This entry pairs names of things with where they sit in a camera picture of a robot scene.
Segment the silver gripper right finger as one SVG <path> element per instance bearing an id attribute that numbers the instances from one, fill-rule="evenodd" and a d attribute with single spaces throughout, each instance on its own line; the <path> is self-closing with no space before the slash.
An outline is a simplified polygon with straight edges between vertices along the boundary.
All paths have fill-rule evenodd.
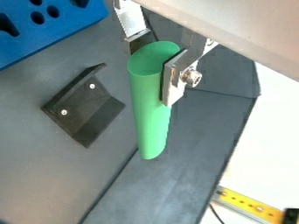
<path id="1" fill-rule="evenodd" d="M 171 107 L 183 97 L 186 87 L 196 88 L 202 81 L 197 70 L 200 60 L 220 45 L 212 38 L 205 38 L 196 31 L 182 29 L 185 48 L 163 65 L 162 102 Z"/>

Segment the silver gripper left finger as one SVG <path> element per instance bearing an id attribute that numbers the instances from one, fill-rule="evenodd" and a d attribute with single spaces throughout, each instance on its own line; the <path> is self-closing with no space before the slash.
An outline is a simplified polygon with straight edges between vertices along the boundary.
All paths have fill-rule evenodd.
<path id="1" fill-rule="evenodd" d="M 155 41 L 154 31 L 146 24 L 142 6 L 133 0 L 114 0 L 114 9 L 123 29 L 126 53 L 133 55 L 137 50 Z"/>

